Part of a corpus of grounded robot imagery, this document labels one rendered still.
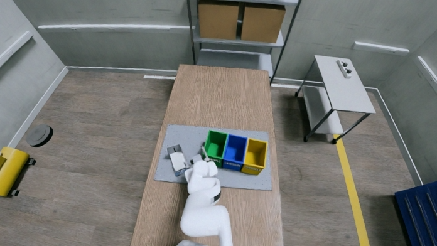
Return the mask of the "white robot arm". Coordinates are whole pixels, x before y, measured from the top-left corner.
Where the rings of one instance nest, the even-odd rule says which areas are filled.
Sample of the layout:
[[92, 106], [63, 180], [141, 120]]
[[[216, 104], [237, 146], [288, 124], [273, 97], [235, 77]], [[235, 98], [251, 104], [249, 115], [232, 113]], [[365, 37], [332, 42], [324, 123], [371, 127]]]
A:
[[199, 154], [192, 156], [190, 164], [193, 164], [187, 186], [190, 195], [180, 221], [183, 233], [191, 237], [218, 235], [219, 246], [233, 246], [227, 209], [223, 205], [214, 205], [220, 198], [219, 180], [209, 178], [209, 166]]

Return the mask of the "green returns bin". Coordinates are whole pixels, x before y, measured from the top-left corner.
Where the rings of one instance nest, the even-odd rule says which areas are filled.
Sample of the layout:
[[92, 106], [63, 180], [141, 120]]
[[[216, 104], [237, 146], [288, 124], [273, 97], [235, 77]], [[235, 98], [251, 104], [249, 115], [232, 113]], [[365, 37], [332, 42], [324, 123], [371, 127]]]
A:
[[228, 135], [227, 133], [212, 130], [208, 132], [204, 149], [209, 162], [213, 161], [215, 166], [221, 167]]

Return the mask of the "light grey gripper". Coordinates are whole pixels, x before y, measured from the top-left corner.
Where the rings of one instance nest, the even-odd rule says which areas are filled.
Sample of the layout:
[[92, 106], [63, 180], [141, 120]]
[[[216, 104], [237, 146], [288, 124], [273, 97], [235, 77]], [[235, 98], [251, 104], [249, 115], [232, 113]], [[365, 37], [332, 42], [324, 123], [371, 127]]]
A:
[[[204, 149], [203, 146], [202, 146], [202, 151], [203, 151], [203, 154], [204, 154], [205, 157], [206, 157], [206, 158], [204, 159], [205, 162], [209, 161], [209, 158], [207, 157], [207, 154], [206, 154], [205, 149]], [[185, 164], [186, 164], [186, 168], [187, 168], [187, 169], [190, 168], [190, 169], [188, 169], [188, 170], [185, 171], [185, 177], [186, 177], [186, 181], [187, 181], [187, 183], [188, 183], [188, 182], [190, 181], [190, 177], [191, 177], [191, 175], [192, 175], [192, 167], [190, 166], [190, 164], [187, 165], [187, 162], [186, 162], [187, 160], [186, 160], [185, 153], [183, 153], [182, 155], [183, 155], [183, 159], [184, 159]], [[217, 175], [217, 168], [216, 168], [216, 166], [215, 166], [215, 163], [214, 163], [213, 161], [210, 161], [210, 162], [208, 162], [207, 164], [208, 164], [208, 166], [209, 166], [209, 172], [210, 172], [210, 177], [209, 177], [209, 178], [216, 176], [216, 175]]]

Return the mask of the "blue open-top bin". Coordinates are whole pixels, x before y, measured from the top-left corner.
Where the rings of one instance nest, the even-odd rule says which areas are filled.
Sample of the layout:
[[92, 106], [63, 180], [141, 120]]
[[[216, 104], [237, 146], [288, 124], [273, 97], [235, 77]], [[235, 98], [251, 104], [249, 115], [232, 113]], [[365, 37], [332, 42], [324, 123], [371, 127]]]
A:
[[247, 137], [241, 137], [232, 134], [228, 135], [223, 156], [223, 168], [240, 171], [245, 159], [247, 140]]

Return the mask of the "yellow open bin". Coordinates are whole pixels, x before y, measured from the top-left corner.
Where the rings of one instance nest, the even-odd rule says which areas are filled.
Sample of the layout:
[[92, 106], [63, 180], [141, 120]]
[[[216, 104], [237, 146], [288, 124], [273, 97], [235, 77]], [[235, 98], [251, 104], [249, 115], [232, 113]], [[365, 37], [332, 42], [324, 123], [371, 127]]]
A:
[[241, 172], [259, 175], [266, 167], [267, 142], [248, 138], [247, 148]]

